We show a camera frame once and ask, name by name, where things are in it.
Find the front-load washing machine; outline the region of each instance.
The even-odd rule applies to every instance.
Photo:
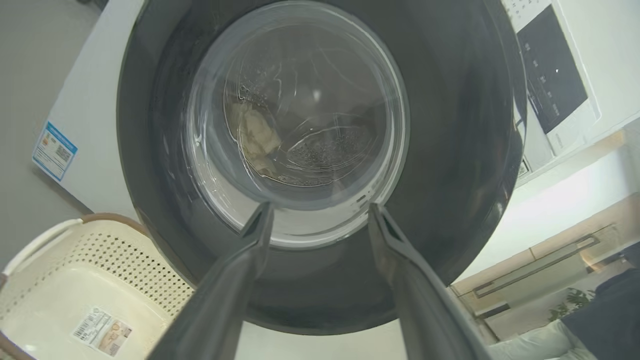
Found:
[[[397,317],[369,204],[451,283],[507,206],[525,102],[499,0],[150,0],[118,141],[134,206],[185,279],[197,286],[270,202],[246,320],[344,334]]]

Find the gray surface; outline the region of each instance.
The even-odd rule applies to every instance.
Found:
[[[0,267],[50,226],[89,212],[31,151],[99,13],[76,0],[0,1]]]

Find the laundry basket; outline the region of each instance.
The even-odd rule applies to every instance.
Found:
[[[192,293],[135,221],[63,222],[0,274],[0,360],[144,359]]]

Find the laundry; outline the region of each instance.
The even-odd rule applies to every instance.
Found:
[[[227,125],[247,163],[260,175],[275,176],[275,167],[267,155],[280,148],[282,142],[264,116],[249,102],[234,103]]]

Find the washing machine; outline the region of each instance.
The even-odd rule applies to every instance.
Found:
[[[270,202],[245,320],[338,335],[397,318],[369,204],[444,284],[476,257],[515,185],[526,101],[499,0],[149,0],[118,144],[136,211],[187,281]]]

